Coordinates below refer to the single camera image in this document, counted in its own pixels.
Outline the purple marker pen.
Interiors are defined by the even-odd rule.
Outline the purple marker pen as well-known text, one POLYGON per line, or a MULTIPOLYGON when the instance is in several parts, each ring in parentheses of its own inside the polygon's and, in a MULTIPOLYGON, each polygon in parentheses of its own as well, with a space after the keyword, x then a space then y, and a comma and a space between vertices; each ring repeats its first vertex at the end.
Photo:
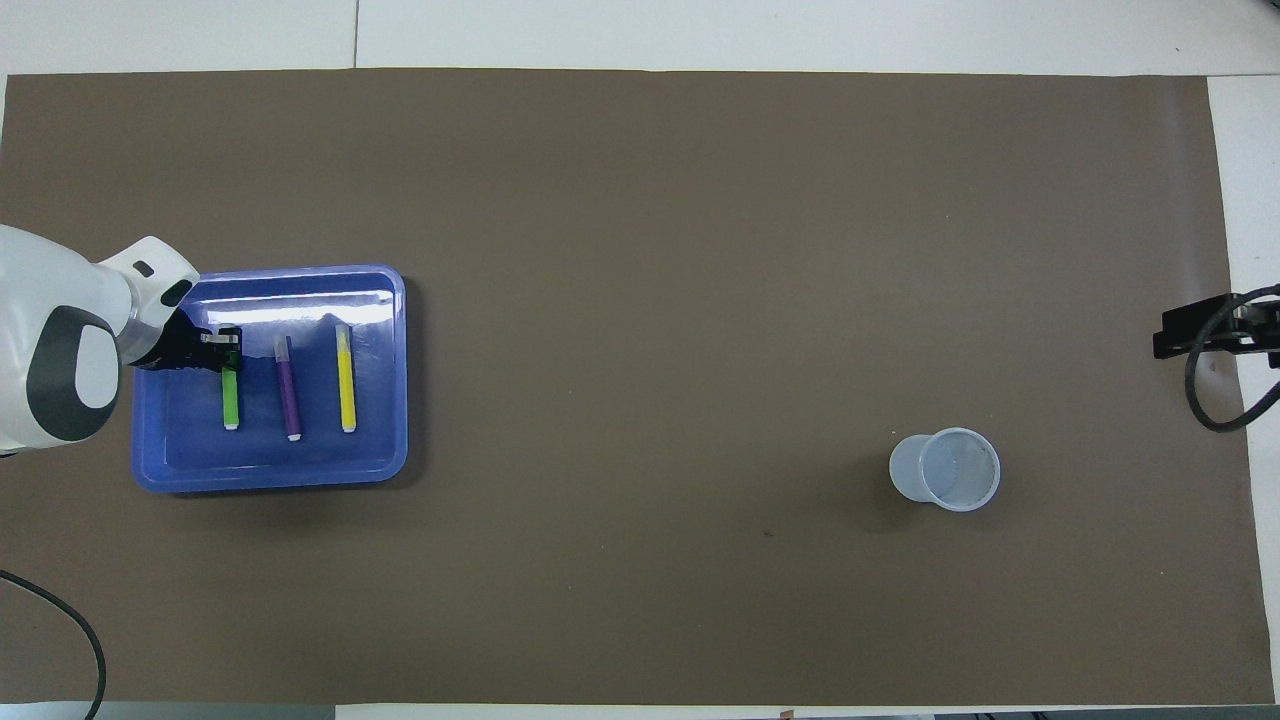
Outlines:
POLYGON ((294 378, 291 337, 288 334, 276 334, 273 341, 273 346, 285 437, 289 442, 301 442, 303 437, 303 423, 294 378))

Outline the brown table mat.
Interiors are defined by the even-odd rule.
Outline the brown table mat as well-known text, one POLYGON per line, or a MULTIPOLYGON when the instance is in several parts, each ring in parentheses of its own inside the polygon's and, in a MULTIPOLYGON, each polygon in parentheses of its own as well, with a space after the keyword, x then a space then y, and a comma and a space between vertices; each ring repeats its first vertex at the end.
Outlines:
POLYGON ((0 460, 116 698, 1274 698, 1247 442, 1151 355, 1230 284, 1204 79, 28 76, 0 222, 404 278, 389 480, 154 495, 127 406, 0 460), (950 427, 972 512, 890 479, 950 427))

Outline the translucent plastic cup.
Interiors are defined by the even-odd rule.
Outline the translucent plastic cup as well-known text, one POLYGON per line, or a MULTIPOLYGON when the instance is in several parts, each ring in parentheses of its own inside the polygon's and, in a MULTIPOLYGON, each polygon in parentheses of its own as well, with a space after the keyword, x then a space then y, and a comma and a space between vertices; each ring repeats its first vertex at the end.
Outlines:
POLYGON ((901 439, 890 455, 888 470, 901 496, 950 512, 984 507, 1002 480, 1002 462, 995 446, 963 427, 901 439))

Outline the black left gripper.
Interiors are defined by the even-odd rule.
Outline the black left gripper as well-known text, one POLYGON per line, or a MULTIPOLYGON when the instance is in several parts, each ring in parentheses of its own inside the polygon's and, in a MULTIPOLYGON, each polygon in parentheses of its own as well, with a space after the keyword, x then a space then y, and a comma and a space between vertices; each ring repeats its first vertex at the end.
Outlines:
POLYGON ((209 331, 196 325, 183 310, 175 310, 165 323, 150 351, 131 363, 146 372, 201 369, 209 372, 241 372, 239 348, 242 331, 225 325, 209 331))

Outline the blue plastic tray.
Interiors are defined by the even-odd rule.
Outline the blue plastic tray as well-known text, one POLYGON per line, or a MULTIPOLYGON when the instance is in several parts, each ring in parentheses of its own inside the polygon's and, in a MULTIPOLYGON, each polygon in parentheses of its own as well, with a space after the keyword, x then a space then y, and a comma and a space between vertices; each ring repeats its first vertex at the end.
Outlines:
POLYGON ((408 455, 404 282, 381 264, 207 273, 180 302, 198 327, 242 331, 239 429, 221 382, 180 369, 133 375, 131 461, 141 487, 189 495, 378 483, 408 455), (351 328, 358 428, 340 429, 335 325, 351 328), (292 341, 303 423, 289 442, 273 341, 292 341))

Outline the yellow marker pen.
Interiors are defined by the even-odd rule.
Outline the yellow marker pen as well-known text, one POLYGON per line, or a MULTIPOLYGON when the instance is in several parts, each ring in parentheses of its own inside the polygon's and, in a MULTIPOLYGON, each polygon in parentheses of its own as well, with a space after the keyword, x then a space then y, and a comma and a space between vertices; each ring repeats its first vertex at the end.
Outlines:
POLYGON ((351 342, 351 328, 340 322, 335 325, 335 369, 340 429, 346 434, 352 434, 358 428, 355 397, 355 355, 351 342))

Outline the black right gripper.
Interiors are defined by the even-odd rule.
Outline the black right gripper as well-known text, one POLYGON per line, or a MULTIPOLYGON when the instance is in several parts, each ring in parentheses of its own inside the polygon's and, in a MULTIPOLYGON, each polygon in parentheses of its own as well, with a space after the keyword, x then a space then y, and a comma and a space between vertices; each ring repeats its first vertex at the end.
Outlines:
POLYGON ((1165 360, 1190 352, 1204 323, 1229 301, 1235 304, 1204 340, 1206 351, 1266 351, 1270 369, 1280 370, 1280 299, 1213 296, 1165 311, 1153 333, 1153 357, 1165 360))

